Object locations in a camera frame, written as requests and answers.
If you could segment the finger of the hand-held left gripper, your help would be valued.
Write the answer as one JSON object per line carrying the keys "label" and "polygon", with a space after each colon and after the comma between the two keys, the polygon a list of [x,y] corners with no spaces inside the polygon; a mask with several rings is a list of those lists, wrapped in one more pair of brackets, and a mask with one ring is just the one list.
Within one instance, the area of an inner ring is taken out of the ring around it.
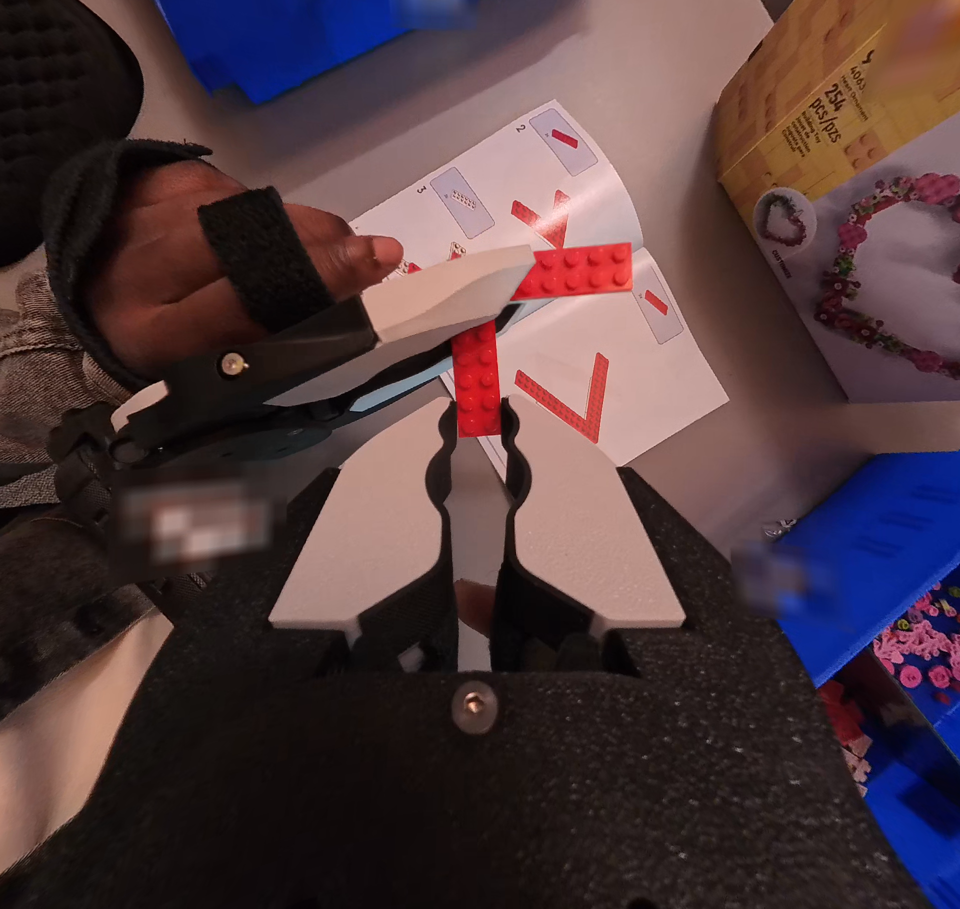
{"label": "finger of the hand-held left gripper", "polygon": [[293,407],[358,391],[361,398],[384,386],[432,371],[450,357],[450,340],[476,325],[496,321],[460,303],[365,303],[378,341],[375,347],[329,372],[302,380],[266,403]]}
{"label": "finger of the hand-held left gripper", "polygon": [[501,247],[408,272],[366,289],[362,303],[378,346],[495,319],[536,259],[528,245]]}

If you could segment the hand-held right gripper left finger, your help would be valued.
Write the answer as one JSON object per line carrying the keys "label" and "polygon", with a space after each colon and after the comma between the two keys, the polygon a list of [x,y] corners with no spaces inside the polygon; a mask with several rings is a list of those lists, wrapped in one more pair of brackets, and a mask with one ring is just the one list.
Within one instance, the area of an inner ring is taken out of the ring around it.
{"label": "hand-held right gripper left finger", "polygon": [[444,497],[427,471],[457,441],[450,400],[437,398],[368,440],[335,483],[270,611],[284,630],[361,632],[361,617],[439,561]]}

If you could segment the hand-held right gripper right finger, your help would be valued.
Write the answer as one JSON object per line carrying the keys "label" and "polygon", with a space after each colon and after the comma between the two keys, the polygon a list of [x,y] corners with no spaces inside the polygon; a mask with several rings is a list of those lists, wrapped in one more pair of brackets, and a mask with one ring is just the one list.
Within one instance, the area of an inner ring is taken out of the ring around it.
{"label": "hand-held right gripper right finger", "polygon": [[511,616],[525,631],[681,627],[685,611],[617,466],[525,394],[503,415]]}

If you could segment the lego instruction booklet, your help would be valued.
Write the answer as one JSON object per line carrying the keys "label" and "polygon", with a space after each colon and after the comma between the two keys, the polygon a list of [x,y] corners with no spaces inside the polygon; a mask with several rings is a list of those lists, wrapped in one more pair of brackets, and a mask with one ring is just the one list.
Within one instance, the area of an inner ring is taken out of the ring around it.
{"label": "lego instruction booklet", "polygon": [[541,407],[628,464],[728,401],[644,246],[631,197],[587,129],[556,100],[486,137],[352,221],[392,236],[395,273],[527,245],[629,243],[629,292],[519,303],[497,336],[500,394]]}

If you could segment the blue divided plastic bin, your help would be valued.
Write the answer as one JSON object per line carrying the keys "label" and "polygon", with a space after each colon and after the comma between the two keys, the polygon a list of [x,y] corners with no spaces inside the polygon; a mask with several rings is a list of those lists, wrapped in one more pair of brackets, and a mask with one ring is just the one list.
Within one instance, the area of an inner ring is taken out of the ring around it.
{"label": "blue divided plastic bin", "polygon": [[876,456],[732,565],[745,605],[777,620],[816,690],[835,680],[863,712],[861,797],[929,902],[958,907],[959,691],[913,695],[872,651],[935,584],[959,587],[958,453]]}

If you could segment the pile of pink lego pieces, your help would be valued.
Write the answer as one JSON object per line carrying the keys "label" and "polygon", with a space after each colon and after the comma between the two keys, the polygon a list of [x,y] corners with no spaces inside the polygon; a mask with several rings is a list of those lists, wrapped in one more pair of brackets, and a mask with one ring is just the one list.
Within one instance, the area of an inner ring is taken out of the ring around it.
{"label": "pile of pink lego pieces", "polygon": [[959,691],[959,586],[935,583],[876,636],[871,651],[913,695],[949,704]]}

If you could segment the yellow white lego box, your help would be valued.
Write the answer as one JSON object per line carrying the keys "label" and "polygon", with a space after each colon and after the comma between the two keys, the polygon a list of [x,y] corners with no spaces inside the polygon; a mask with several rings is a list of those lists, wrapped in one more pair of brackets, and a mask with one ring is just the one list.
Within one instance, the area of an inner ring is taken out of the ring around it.
{"label": "yellow white lego box", "polygon": [[718,180],[854,403],[959,394],[958,0],[794,0],[723,90]]}

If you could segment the person's left hand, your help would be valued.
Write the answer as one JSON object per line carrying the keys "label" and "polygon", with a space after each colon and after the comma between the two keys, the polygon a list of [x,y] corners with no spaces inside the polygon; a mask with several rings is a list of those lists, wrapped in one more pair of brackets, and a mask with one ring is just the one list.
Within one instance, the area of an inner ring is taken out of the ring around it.
{"label": "person's left hand", "polygon": [[[198,217],[199,207],[244,190],[202,161],[145,171],[126,183],[84,298],[113,354],[136,376],[152,382],[181,360],[267,337],[227,279]],[[394,238],[356,236],[329,212],[283,207],[337,302],[378,284],[404,258]]]}

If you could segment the person's dark jacket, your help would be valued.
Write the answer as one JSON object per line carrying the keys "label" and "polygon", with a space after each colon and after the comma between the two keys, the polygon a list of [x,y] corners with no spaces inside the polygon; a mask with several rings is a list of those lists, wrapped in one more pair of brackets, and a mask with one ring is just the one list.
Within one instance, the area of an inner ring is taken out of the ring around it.
{"label": "person's dark jacket", "polygon": [[1,715],[92,656],[153,608],[137,585],[110,584],[106,548],[64,509],[50,432],[69,411],[129,392],[69,330],[43,270],[2,310]]}

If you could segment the person's light trousers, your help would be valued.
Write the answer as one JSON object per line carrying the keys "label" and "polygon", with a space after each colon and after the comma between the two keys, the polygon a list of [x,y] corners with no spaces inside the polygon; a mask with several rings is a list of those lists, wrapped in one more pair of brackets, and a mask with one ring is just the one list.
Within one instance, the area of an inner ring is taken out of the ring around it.
{"label": "person's light trousers", "polygon": [[151,610],[1,723],[1,870],[87,802],[148,669],[172,631]]}

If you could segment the black mesh office chair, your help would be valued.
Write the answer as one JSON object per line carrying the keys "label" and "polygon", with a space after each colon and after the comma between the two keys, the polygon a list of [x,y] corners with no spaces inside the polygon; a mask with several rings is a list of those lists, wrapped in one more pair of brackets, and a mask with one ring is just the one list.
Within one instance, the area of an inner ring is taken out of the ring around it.
{"label": "black mesh office chair", "polygon": [[42,244],[54,172],[138,120],[131,48],[79,0],[1,0],[1,267]]}

